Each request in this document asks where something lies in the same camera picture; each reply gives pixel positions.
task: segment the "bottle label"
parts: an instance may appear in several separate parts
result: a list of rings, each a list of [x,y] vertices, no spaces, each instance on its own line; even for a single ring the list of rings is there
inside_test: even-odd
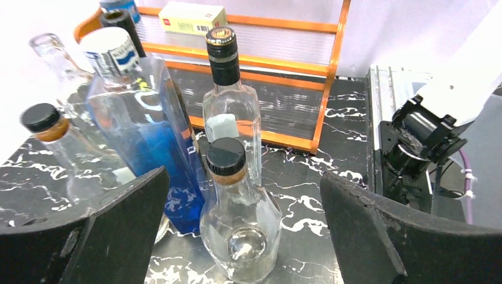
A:
[[[140,12],[138,11],[138,7],[136,6],[136,3],[134,0],[128,1],[126,4],[120,5],[120,2],[116,3],[101,3],[101,9],[104,10],[104,12],[109,12],[111,10],[115,9],[127,9],[129,10],[129,14],[131,15],[131,18],[133,19],[134,23],[137,23],[140,21],[141,16]]]
[[[212,143],[218,138],[239,137],[237,120],[234,114],[218,114],[207,119],[205,122],[205,130],[209,143]]]
[[[131,39],[106,53],[85,52],[92,67],[101,77],[111,78],[130,73],[139,64],[139,56]]]

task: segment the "clear glass bottle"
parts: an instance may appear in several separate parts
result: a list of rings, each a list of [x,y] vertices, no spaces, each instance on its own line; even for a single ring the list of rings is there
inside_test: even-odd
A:
[[[191,135],[165,62],[139,58],[118,27],[95,30],[80,45],[98,74],[87,100],[98,127],[137,176],[166,166],[164,212],[181,233],[198,232],[204,198],[186,158]]]
[[[101,25],[103,27],[120,27],[125,29],[129,33],[129,36],[133,41],[134,48],[136,48],[138,56],[147,57],[147,53],[141,45],[136,26],[134,25],[134,21],[132,20],[131,14],[128,12],[128,10],[114,9],[109,12],[103,13],[100,16],[99,21],[101,22]],[[192,124],[190,123],[190,119],[186,111],[185,100],[183,99],[183,96],[177,84],[172,80],[169,81],[169,83],[173,85],[170,88],[174,88],[174,90],[176,91],[176,96],[178,96],[180,106],[183,110],[183,115],[186,119],[186,123],[188,124],[188,129],[191,133],[191,138],[185,139],[187,143],[186,147],[188,149],[188,151],[186,152],[186,158],[188,159],[193,171],[197,174],[197,182],[199,184],[199,188],[202,191],[202,194],[204,195],[204,198],[207,198],[209,196],[209,185],[206,178],[205,168],[202,166],[202,155],[197,145],[197,140],[195,139],[194,129],[192,128]]]
[[[281,209],[266,189],[251,183],[240,141],[214,140],[206,161],[216,198],[204,205],[202,242],[229,279],[259,283],[277,260]]]
[[[136,178],[117,155],[96,150],[51,104],[30,107],[21,115],[21,123],[66,169],[68,197],[74,204]]]
[[[255,89],[240,82],[235,32],[218,27],[206,35],[214,89],[204,95],[202,115],[207,139],[238,139],[246,148],[252,182],[262,184],[260,105]]]
[[[57,76],[59,81],[57,102],[70,116],[72,124],[84,133],[94,147],[114,154],[115,151],[107,146],[105,137],[94,124],[85,107],[93,74],[76,65],[55,34],[39,34],[33,37],[29,44]]]

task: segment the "black marble countertop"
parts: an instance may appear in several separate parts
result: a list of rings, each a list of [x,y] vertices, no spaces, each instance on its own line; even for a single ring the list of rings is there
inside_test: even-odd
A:
[[[316,156],[262,147],[263,186],[283,212],[278,260],[264,283],[343,283],[318,183],[328,170],[366,186],[366,88],[364,81],[335,81]],[[198,133],[197,139],[204,152],[205,134]],[[65,192],[65,169],[33,138],[1,166],[0,177],[0,225],[22,224],[53,211],[64,214],[71,206]],[[154,248],[144,283],[232,282],[218,271],[198,236],[171,228]]]

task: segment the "cork stopper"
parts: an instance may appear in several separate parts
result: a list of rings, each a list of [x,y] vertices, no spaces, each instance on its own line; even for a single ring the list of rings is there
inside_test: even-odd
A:
[[[246,174],[247,174],[247,167],[242,168],[236,174],[231,176],[220,176],[211,173],[213,180],[221,185],[233,185],[234,183],[237,183],[241,181],[243,178],[245,178]]]
[[[51,104],[37,104],[21,115],[21,124],[32,132],[36,139],[52,142],[63,137],[68,131],[69,122]]]

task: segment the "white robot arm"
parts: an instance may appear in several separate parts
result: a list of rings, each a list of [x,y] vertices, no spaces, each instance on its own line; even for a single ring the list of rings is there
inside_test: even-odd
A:
[[[454,126],[472,122],[502,82],[502,1],[483,19],[448,63],[417,94],[422,107],[439,118],[450,115]]]
[[[427,168],[431,163],[438,165],[435,185],[439,186],[442,165],[467,142],[460,134],[502,81],[501,27],[502,1],[451,60],[435,70],[432,80],[395,112],[390,124],[383,126],[392,144],[382,149],[384,196],[407,204],[411,195],[420,200],[418,208],[422,211],[434,211],[437,202],[425,190],[430,188]]]

